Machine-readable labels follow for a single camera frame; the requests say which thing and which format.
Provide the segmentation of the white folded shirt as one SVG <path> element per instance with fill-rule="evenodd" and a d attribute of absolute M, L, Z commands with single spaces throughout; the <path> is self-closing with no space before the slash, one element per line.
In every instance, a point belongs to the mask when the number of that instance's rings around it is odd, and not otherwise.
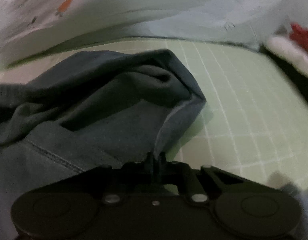
<path fill-rule="evenodd" d="M 294 41 L 285 36 L 272 36 L 267 39 L 264 46 L 308 78 L 308 53 Z"/>

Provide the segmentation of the dark teal sweatshirt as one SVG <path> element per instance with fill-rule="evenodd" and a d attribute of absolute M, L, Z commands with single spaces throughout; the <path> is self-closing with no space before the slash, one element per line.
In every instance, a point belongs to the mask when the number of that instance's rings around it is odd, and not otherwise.
<path fill-rule="evenodd" d="M 170 50 L 81 51 L 26 84 L 0 84 L 0 239 L 23 193 L 169 150 L 204 108 Z"/>

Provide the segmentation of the carrot print bed sheet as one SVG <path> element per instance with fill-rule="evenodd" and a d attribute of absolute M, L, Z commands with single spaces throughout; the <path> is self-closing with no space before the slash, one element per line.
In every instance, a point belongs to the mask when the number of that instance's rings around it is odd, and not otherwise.
<path fill-rule="evenodd" d="M 308 0 L 0 0 L 0 68 L 122 37 L 254 47 L 292 21 L 308 27 Z"/>

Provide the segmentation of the red striped folded garment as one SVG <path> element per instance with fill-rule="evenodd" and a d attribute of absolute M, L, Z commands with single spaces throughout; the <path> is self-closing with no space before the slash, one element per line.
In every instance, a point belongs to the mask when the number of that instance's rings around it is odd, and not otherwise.
<path fill-rule="evenodd" d="M 308 28 L 303 28 L 298 23 L 292 23 L 291 29 L 289 38 L 308 53 Z"/>

